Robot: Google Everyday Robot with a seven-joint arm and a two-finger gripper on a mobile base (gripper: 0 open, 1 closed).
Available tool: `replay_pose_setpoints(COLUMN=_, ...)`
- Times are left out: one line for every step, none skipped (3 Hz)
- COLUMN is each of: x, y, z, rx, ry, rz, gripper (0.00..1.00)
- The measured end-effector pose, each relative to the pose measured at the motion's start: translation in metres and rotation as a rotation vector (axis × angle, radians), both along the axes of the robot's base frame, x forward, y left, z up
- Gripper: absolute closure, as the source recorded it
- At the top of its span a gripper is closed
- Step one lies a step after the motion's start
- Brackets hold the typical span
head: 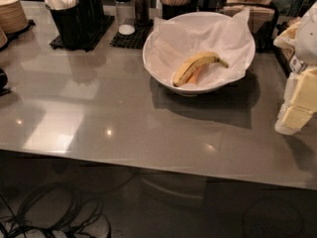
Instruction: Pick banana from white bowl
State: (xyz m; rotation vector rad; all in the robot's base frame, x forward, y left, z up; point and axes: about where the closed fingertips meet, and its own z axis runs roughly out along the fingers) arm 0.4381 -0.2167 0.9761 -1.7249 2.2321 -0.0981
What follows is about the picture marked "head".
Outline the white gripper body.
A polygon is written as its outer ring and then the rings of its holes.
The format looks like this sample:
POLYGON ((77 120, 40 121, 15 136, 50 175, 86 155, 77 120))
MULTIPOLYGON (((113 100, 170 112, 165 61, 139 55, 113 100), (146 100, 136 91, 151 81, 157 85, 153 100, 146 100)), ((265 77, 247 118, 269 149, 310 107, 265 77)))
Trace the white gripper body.
POLYGON ((289 61, 293 72, 300 73, 309 66, 317 64, 317 2, 315 2, 299 21, 292 24, 273 44, 282 49, 293 49, 289 61))

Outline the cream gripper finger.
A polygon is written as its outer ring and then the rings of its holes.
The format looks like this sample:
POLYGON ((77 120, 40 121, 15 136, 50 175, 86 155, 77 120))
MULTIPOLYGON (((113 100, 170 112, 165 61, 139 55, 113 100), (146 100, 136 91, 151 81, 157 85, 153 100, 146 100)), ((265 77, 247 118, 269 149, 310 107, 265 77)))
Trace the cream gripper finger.
POLYGON ((274 129, 283 135, 293 135, 299 132, 312 118, 313 112, 297 106, 283 104, 277 115, 274 129))
POLYGON ((292 72, 286 82, 284 100, 292 106, 317 111, 317 67, 309 66, 301 73, 292 72))

